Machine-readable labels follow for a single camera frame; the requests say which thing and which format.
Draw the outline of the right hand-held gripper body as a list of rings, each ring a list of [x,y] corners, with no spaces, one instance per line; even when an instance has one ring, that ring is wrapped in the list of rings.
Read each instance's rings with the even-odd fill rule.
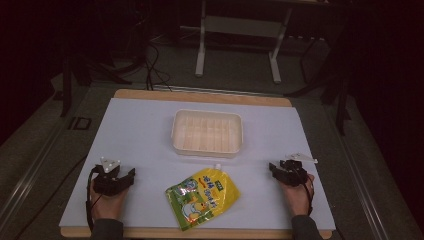
[[[307,171],[303,168],[303,162],[316,164],[318,160],[303,153],[293,153],[279,162],[283,171],[282,182],[284,184],[296,187],[307,182],[309,177]]]

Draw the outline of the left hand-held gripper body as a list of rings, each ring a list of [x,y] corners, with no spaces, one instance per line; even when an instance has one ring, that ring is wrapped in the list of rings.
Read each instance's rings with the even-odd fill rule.
[[[114,196],[123,191],[122,181],[118,177],[120,160],[100,158],[100,164],[95,166],[94,191],[106,196]]]

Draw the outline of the person's left hand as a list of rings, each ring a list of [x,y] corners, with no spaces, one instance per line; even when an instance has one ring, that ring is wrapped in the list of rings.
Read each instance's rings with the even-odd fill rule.
[[[94,221],[99,219],[120,220],[127,193],[128,189],[125,189],[117,195],[104,196],[90,188],[92,219]]]

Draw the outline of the person's right hand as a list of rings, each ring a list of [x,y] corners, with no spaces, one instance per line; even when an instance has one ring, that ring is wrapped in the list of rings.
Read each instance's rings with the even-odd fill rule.
[[[309,179],[304,185],[296,187],[279,183],[286,199],[287,206],[292,216],[307,215],[312,210],[312,199],[314,196],[313,180],[314,176],[309,174]]]

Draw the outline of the white table mat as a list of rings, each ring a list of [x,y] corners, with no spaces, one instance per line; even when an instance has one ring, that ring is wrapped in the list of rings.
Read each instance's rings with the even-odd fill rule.
[[[171,131],[181,109],[237,114],[242,119],[243,143],[232,159],[181,156],[174,150]],[[196,172],[219,164],[241,195],[204,229],[288,230],[290,212],[268,169],[293,153],[310,149],[299,114],[291,107],[268,107],[193,102],[110,101],[86,162],[64,211],[60,226],[85,227],[86,185],[90,170],[101,158],[118,160],[121,171],[135,170],[123,213],[128,227],[179,228],[165,191]]]

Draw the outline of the white plastic basket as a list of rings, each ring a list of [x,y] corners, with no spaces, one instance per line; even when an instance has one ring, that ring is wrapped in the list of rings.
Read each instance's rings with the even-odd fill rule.
[[[171,139],[180,155],[234,158],[243,145],[242,119],[233,113],[181,109]]]

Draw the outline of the yellow green spout pouch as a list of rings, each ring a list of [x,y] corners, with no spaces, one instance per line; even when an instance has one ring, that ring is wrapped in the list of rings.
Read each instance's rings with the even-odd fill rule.
[[[202,169],[165,190],[181,231],[223,214],[240,195],[238,187],[220,164]]]

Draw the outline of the black metal stand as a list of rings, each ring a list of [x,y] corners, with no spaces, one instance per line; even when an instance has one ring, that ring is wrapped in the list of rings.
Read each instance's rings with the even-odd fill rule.
[[[57,92],[57,96],[62,101],[61,117],[65,117],[72,106],[72,78],[75,78],[82,86],[89,86],[92,82],[90,70],[94,69],[115,83],[129,84],[129,81],[118,77],[111,70],[81,53],[65,54],[62,69],[62,90]]]
[[[299,97],[312,90],[323,87],[320,100],[325,105],[337,102],[335,125],[338,132],[344,136],[344,120],[346,118],[346,102],[348,85],[352,71],[343,62],[347,40],[340,34],[330,45],[330,50],[311,82],[299,90],[286,93],[288,97]]]

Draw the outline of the black rectangular floor bracket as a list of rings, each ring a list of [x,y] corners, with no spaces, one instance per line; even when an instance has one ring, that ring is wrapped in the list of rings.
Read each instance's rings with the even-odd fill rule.
[[[92,119],[86,117],[73,117],[69,123],[68,130],[88,130],[91,126]]]

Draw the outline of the metal floor rail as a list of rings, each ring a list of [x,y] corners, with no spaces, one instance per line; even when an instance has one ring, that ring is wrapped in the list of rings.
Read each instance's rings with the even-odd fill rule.
[[[8,225],[12,221],[13,216],[25,201],[27,195],[34,185],[34,182],[36,181],[45,159],[49,155],[57,138],[67,128],[68,123],[68,118],[58,119],[53,129],[50,131],[47,139],[43,142],[42,147],[31,160],[27,166],[26,171],[15,185],[11,195],[8,197],[5,204],[0,208],[0,235],[6,231]]]
[[[333,131],[337,135],[338,141],[341,143],[344,155],[347,157],[347,164],[352,182],[361,203],[364,214],[367,218],[368,224],[371,228],[375,240],[389,240],[387,231],[381,221],[380,215],[375,207],[374,200],[372,199],[364,179],[356,164],[352,150],[349,147],[345,137],[340,133],[336,126],[335,111],[331,106],[324,106],[326,116],[332,126]]]

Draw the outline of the white metal desk frame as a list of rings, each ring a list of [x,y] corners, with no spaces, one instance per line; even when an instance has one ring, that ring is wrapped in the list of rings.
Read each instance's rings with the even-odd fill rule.
[[[197,77],[203,76],[206,54],[205,37],[207,32],[268,37],[274,38],[276,40],[274,49],[268,53],[268,58],[273,81],[275,84],[280,84],[282,80],[277,62],[277,56],[279,54],[283,39],[286,35],[289,21],[292,18],[294,4],[317,4],[318,6],[325,6],[329,4],[328,0],[283,0],[283,2],[290,4],[290,6],[283,11],[283,20],[281,22],[272,22],[208,15],[206,13],[206,0],[202,0],[200,41],[195,75]]]

